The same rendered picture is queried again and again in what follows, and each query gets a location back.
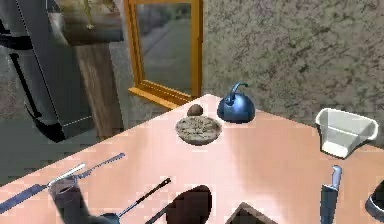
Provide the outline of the white square container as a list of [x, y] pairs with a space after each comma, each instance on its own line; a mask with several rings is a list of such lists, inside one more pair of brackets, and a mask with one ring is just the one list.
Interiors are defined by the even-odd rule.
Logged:
[[315, 123], [320, 129], [321, 150], [342, 159], [362, 143], [375, 140], [379, 131], [376, 120], [333, 108], [323, 108]]

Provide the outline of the brown potato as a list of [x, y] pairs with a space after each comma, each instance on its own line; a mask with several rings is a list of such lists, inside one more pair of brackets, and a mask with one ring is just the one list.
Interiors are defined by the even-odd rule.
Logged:
[[193, 104], [187, 111], [188, 116], [201, 116], [203, 114], [203, 107], [199, 104]]

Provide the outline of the speckled grey bowl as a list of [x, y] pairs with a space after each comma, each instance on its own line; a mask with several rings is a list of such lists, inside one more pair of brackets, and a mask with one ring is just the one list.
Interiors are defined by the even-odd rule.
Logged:
[[188, 116], [176, 123], [175, 130], [184, 142], [203, 146], [212, 143], [220, 136], [222, 126], [216, 119], [208, 116]]

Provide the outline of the blue kettle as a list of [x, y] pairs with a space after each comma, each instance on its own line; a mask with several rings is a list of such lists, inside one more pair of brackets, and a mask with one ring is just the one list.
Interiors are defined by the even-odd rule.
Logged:
[[217, 116], [225, 122], [249, 123], [256, 116], [256, 109], [252, 100], [244, 93], [238, 92], [240, 86], [248, 87], [248, 84], [237, 82], [218, 104]]

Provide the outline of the orange framed window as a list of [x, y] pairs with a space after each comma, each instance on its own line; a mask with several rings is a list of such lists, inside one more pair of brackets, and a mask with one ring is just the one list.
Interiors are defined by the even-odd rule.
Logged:
[[134, 84], [169, 109], [202, 94], [203, 0], [124, 0]]

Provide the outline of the dark brown spoon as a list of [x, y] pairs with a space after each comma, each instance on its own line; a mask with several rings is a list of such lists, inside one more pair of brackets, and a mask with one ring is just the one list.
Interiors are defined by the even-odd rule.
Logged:
[[206, 185], [199, 185], [179, 194], [145, 224], [153, 224], [162, 215], [166, 224], [205, 224], [211, 209], [212, 193]]

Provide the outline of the brown wooden cupboard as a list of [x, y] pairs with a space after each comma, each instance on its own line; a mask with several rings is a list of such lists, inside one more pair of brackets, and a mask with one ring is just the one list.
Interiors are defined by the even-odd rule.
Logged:
[[115, 0], [46, 0], [51, 29], [58, 43], [75, 51], [101, 140], [123, 129], [109, 44], [124, 39]]

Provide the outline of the dark square box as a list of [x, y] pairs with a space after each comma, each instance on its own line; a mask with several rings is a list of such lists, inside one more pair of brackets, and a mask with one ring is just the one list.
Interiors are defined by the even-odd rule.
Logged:
[[251, 205], [242, 202], [225, 224], [278, 224]]

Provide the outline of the silver butter knife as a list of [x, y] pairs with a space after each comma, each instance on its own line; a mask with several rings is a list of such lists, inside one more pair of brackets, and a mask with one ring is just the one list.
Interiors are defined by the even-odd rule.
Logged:
[[55, 179], [51, 180], [47, 186], [51, 186], [53, 183], [55, 183], [56, 181], [59, 181], [60, 179], [63, 179], [67, 176], [70, 176], [72, 175], [73, 173], [83, 169], [85, 167], [85, 163], [80, 163], [79, 165], [75, 166], [74, 168], [71, 168], [70, 170], [68, 170], [67, 172], [61, 174], [60, 176], [56, 177]]

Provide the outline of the grey black fridge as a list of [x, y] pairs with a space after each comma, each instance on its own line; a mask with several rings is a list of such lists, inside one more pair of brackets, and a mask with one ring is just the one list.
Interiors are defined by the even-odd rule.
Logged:
[[35, 59], [34, 82], [42, 116], [32, 115], [27, 98], [24, 105], [45, 137], [61, 142], [93, 128], [75, 51], [54, 37], [46, 0], [0, 0], [0, 50], [17, 78], [10, 54], [31, 54]]

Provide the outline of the clear glass cup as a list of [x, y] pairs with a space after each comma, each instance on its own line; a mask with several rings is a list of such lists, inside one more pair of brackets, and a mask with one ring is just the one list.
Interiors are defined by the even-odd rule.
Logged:
[[68, 176], [54, 182], [48, 191], [64, 224], [88, 224], [90, 213], [76, 177]]

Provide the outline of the long blue bread knife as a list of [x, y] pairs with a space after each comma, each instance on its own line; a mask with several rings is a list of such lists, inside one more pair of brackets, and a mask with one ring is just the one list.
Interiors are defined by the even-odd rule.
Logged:
[[[115, 155], [115, 156], [87, 169], [86, 171], [83, 171], [80, 174], [77, 174], [77, 172], [75, 172], [70, 176], [74, 176], [76, 179], [85, 178], [85, 177], [89, 176], [94, 169], [96, 169], [96, 168], [98, 168], [104, 164], [107, 164], [107, 163], [116, 161], [118, 159], [121, 159], [124, 156], [125, 156], [124, 153], [119, 153], [118, 155]], [[0, 203], [0, 214], [3, 214], [4, 212], [8, 211], [9, 209], [13, 208], [14, 206], [22, 203], [23, 201], [29, 199], [30, 197], [32, 197], [32, 196], [38, 194], [39, 192], [43, 191], [44, 189], [48, 188], [48, 186], [47, 186], [48, 183], [46, 183], [44, 185], [34, 184], [31, 187], [29, 187], [29, 188], [21, 191], [20, 193], [14, 195], [13, 197], [5, 200], [4, 202], [1, 202]]]

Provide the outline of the dark grey pan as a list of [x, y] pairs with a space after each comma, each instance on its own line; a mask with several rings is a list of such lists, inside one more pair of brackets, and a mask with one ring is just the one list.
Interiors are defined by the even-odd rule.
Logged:
[[382, 180], [365, 203], [366, 211], [376, 220], [384, 223], [384, 180]]

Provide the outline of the black handled ladle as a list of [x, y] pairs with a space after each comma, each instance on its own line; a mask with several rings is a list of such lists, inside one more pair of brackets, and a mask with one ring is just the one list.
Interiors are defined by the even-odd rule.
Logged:
[[141, 202], [143, 202], [149, 196], [154, 194], [157, 190], [166, 186], [170, 182], [171, 182], [171, 178], [170, 177], [166, 178], [161, 183], [159, 183], [156, 187], [151, 189], [149, 192], [145, 193], [143, 196], [141, 196], [139, 199], [137, 199], [134, 203], [129, 205], [127, 208], [125, 208], [121, 212], [119, 212], [119, 213], [104, 213], [104, 214], [102, 214], [102, 217], [106, 218], [108, 220], [108, 224], [120, 224], [120, 219], [123, 215], [125, 215], [127, 212], [129, 212], [130, 210], [135, 208], [137, 205], [139, 205]]

